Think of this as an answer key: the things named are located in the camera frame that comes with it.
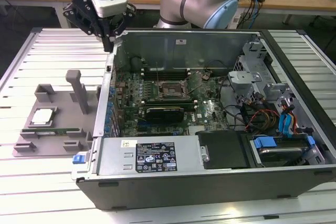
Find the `warning label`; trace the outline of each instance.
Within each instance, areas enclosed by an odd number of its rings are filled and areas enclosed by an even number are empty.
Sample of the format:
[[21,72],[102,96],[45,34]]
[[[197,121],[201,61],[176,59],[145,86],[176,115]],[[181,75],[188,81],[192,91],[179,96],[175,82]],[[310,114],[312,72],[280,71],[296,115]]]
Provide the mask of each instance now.
[[137,144],[136,152],[138,173],[177,171],[174,143]]

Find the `black wire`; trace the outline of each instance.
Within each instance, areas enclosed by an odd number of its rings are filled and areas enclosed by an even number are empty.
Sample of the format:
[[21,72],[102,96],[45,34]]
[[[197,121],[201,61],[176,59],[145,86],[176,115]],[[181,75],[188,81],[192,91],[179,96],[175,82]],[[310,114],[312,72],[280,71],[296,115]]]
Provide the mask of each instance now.
[[239,112],[239,113],[237,113],[237,114],[235,114],[235,120],[234,120],[234,124],[231,124],[231,125],[229,125],[228,127],[230,128],[230,126],[233,126],[233,131],[236,129],[236,126],[244,126],[244,125],[241,125],[241,124],[236,124],[237,123],[237,115],[241,115],[241,113]]
[[[8,1],[8,0],[4,0],[4,1],[6,1],[7,2],[7,4],[8,5],[10,5],[12,8],[14,8],[14,6]],[[24,21],[26,21],[26,22],[28,22],[28,20],[18,11],[18,10],[16,10],[16,12],[18,13],[18,15],[20,15],[21,16],[21,18],[24,20]]]
[[250,9],[251,9],[252,6],[253,6],[252,10],[254,10],[254,7],[255,7],[255,1],[254,1],[254,0],[251,0],[251,1],[250,1],[250,6],[249,6],[247,12],[246,12],[246,13],[244,14],[244,16],[242,17],[242,20],[238,23],[237,27],[240,26],[240,25],[243,26],[243,25],[244,25],[244,22],[245,22],[246,20],[249,20],[249,19],[251,18],[252,12],[250,13],[249,11],[250,11]]
[[224,62],[222,62],[221,60],[210,60],[210,61],[208,61],[208,62],[204,65],[204,70],[206,70],[206,69],[208,68],[209,64],[212,63],[212,62],[219,62],[219,63],[221,63],[225,68],[228,67],[228,66],[225,65]]
[[[253,10],[255,9],[255,5],[258,4],[258,11],[257,13],[255,14],[253,12]],[[259,12],[260,12],[260,9],[263,7],[263,3],[260,3],[260,2],[257,2],[255,0],[251,0],[250,1],[250,6],[248,8],[248,10],[245,12],[245,14],[243,15],[241,21],[238,23],[237,27],[239,27],[240,25],[243,27],[244,23],[248,20],[251,20],[252,18],[252,15],[256,15],[256,17],[254,18],[254,20],[259,16]]]
[[228,107],[236,107],[237,109],[240,109],[241,107],[239,105],[234,105],[234,104],[230,104],[224,107],[224,110]]
[[240,119],[239,117],[233,115],[231,112],[227,111],[224,107],[223,107],[223,104],[221,102],[221,91],[222,91],[222,88],[223,88],[223,85],[224,85],[224,82],[227,80],[227,76],[223,79],[221,85],[220,85],[220,89],[219,89],[219,94],[218,94],[218,104],[219,104],[219,107],[226,112],[226,114],[232,116],[233,118],[236,118],[238,121],[241,121],[242,123],[245,124],[244,120],[243,119]]

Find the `black cable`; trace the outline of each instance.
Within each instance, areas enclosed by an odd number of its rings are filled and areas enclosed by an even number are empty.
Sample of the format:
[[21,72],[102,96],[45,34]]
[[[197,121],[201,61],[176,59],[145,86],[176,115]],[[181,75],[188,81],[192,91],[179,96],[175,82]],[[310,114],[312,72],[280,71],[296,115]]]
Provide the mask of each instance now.
[[[8,1],[8,0],[4,0],[7,2],[8,5],[10,5],[12,8],[14,8],[14,6]],[[28,22],[28,20],[18,11],[16,10],[16,12],[18,13],[18,15],[21,16],[21,18],[25,21],[25,22]]]
[[323,52],[326,51],[326,49],[329,47],[329,45],[332,43],[332,41],[336,38],[336,34],[334,36],[331,37],[331,39],[329,40],[329,42],[327,43],[327,45],[325,46]]
[[219,62],[220,64],[222,64],[225,68],[227,68],[228,66],[224,64],[224,62],[222,62],[221,60],[210,60],[208,61],[205,65],[204,65],[204,70],[207,70],[208,66],[210,63],[212,62]]
[[226,110],[226,108],[228,108],[228,107],[236,107],[239,110],[241,109],[241,106],[239,106],[239,105],[230,104],[230,105],[225,106],[224,110]]
[[244,123],[244,125],[245,125],[245,122],[244,122],[243,119],[240,119],[239,117],[233,115],[231,112],[227,111],[227,110],[225,109],[225,107],[223,107],[223,104],[222,104],[222,102],[221,102],[221,95],[220,95],[220,94],[221,94],[221,91],[222,91],[224,82],[225,82],[226,80],[227,80],[227,76],[223,79],[223,81],[222,81],[222,83],[221,83],[221,85],[220,85],[219,94],[218,94],[218,104],[219,104],[219,107],[220,107],[223,111],[225,111],[226,114],[232,116],[233,118],[236,118],[238,121],[241,121],[241,122]]
[[[257,11],[257,13],[254,13],[253,10],[255,9],[256,4],[258,4],[258,11]],[[256,3],[255,0],[251,0],[248,10],[244,13],[244,15],[243,15],[241,21],[238,23],[237,27],[240,26],[240,25],[243,26],[246,21],[251,20],[253,15],[255,15],[255,17],[253,17],[253,20],[255,20],[259,16],[259,12],[260,12],[260,9],[262,7],[263,7],[263,3],[260,3],[260,2]]]
[[253,6],[252,10],[254,10],[254,8],[255,8],[255,1],[254,1],[254,0],[251,0],[251,1],[250,1],[250,6],[249,6],[247,12],[246,12],[246,13],[244,14],[244,16],[242,17],[242,20],[238,23],[237,27],[240,26],[240,25],[243,26],[243,25],[244,25],[244,22],[245,22],[246,20],[249,20],[249,19],[251,18],[252,12],[249,13],[249,11],[250,11],[250,9],[251,9],[252,6]]
[[235,114],[234,124],[230,124],[228,126],[229,129],[230,129],[231,126],[233,126],[233,129],[232,129],[233,131],[236,129],[236,126],[245,126],[245,125],[241,125],[241,124],[236,124],[237,123],[237,115],[241,115],[241,113],[239,112],[239,113]]

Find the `metal slatted platform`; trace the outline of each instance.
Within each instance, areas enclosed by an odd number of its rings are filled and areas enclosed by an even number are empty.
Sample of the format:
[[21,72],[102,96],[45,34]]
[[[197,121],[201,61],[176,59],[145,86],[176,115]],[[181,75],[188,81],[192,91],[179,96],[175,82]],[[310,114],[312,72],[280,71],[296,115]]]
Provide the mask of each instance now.
[[[288,38],[299,40],[294,32],[287,34]],[[312,49],[305,50],[311,55],[309,60],[314,60]],[[301,53],[294,55],[304,58]],[[87,89],[95,90],[101,83],[106,57],[102,44],[78,29],[44,29],[29,36],[12,68],[0,81],[0,223],[332,223],[336,220],[336,182],[320,185],[297,199],[103,212],[71,180],[71,158],[13,158],[13,145],[35,102],[36,84],[50,83],[55,90],[70,90],[63,80],[70,67],[80,69]],[[300,71],[309,74],[317,69],[316,74],[324,76],[320,68],[301,67]],[[334,94],[324,93],[327,98],[324,101],[332,101]],[[265,215],[279,219],[267,219]]]
[[[271,31],[302,80],[313,93],[327,115],[336,124],[336,69],[330,59],[307,35],[296,31]],[[282,82],[279,68],[272,65]]]

